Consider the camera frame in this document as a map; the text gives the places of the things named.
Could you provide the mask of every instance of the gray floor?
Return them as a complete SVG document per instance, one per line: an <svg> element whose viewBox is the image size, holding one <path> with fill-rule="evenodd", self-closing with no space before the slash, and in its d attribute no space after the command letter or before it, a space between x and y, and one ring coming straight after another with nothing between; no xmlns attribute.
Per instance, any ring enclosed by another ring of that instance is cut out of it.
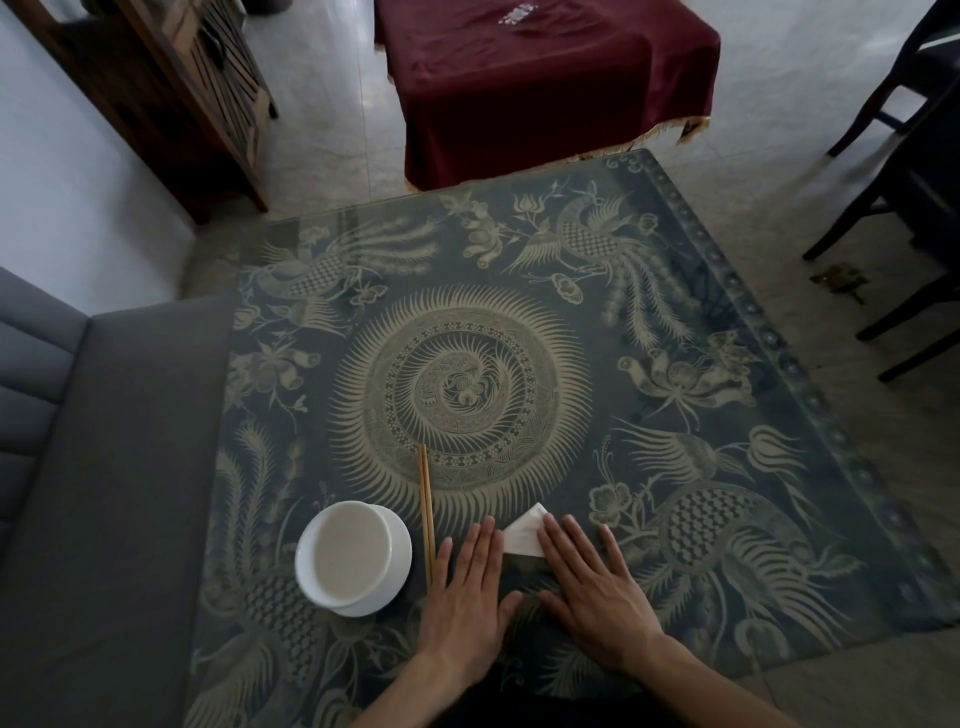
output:
<svg viewBox="0 0 960 728"><path fill-rule="evenodd" d="M281 118L263 177L280 219L406 194L403 118L372 48L372 0L294 0L247 35ZM888 70L930 0L688 0L723 38L709 130L651 143L660 162L927 537L960 572L960 348L892 385L876 373L956 327L944 305L861 344L853 333L937 275L893 216L869 218L814 266L800 253L889 153L874 124L837 160L823 152ZM904 92L889 108L918 104ZM246 203L201 233L185 295L232 286L258 217ZM865 304L809 277L849 262ZM910 635L744 681L805 725L960 725L960 630Z"/></svg>

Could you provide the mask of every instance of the folded paper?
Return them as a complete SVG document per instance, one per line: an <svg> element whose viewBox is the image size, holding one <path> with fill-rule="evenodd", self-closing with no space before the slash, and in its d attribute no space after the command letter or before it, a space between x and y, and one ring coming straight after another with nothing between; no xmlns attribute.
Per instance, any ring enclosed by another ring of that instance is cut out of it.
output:
<svg viewBox="0 0 960 728"><path fill-rule="evenodd" d="M503 550L521 556L543 557L543 549L537 540L537 529L543 524L546 508L537 503L516 521L503 529Z"/></svg>

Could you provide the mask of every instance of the hand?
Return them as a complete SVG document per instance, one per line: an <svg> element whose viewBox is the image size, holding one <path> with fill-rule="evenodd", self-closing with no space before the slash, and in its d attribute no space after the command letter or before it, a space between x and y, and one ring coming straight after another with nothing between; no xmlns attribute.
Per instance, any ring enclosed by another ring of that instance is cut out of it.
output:
<svg viewBox="0 0 960 728"><path fill-rule="evenodd" d="M450 583L447 567L453 542L446 538L437 554L433 588L427 596L415 660L427 661L451 676L457 693L480 682L503 644L503 635L523 599L510 592L497 605L503 565L503 531L493 529L493 518L470 527L460 549Z"/></svg>
<svg viewBox="0 0 960 728"><path fill-rule="evenodd" d="M609 569L572 516L560 528L547 514L537 535L565 597L540 592L540 602L597 663L639 679L646 653L663 629L613 533L600 526Z"/></svg>

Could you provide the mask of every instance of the wooden chopsticks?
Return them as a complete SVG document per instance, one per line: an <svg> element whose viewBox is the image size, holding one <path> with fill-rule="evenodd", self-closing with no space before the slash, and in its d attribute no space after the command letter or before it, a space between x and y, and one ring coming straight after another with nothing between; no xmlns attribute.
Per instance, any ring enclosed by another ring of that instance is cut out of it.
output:
<svg viewBox="0 0 960 728"><path fill-rule="evenodd" d="M430 463L426 445L417 446L420 461L420 522L423 524L423 558L426 562L426 588L433 587L433 565L437 560L437 545L433 533L433 496L430 493Z"/></svg>

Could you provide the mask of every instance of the maroon table cover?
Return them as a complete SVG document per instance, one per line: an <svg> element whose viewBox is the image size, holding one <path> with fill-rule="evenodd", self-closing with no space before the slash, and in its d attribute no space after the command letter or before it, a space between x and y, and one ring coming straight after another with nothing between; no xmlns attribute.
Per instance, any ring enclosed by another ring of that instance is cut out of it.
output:
<svg viewBox="0 0 960 728"><path fill-rule="evenodd" d="M419 189L709 117L720 36L679 0L376 0Z"/></svg>

